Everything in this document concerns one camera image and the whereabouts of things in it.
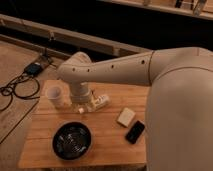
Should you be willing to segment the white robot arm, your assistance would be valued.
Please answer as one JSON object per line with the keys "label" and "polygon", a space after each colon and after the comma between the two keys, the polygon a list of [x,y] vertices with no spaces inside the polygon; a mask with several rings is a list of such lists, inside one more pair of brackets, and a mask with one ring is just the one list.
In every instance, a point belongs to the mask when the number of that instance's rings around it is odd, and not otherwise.
{"label": "white robot arm", "polygon": [[77,52],[58,74],[78,96],[83,82],[148,86],[147,171],[213,171],[213,51],[172,48],[96,63]]}

